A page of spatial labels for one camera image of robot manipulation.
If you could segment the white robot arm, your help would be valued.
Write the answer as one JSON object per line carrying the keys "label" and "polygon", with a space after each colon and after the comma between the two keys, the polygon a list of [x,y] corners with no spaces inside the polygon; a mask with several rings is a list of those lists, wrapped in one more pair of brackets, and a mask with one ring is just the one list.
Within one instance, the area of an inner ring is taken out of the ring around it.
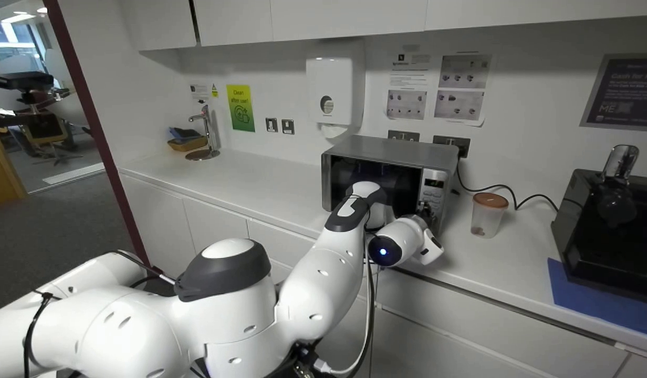
{"label": "white robot arm", "polygon": [[444,253],[423,213],[387,208],[381,184],[349,186],[282,280],[244,236],[203,248],[169,295],[145,291],[150,269],[122,250],[90,258],[0,309],[0,378],[266,378],[349,313],[376,265]]}

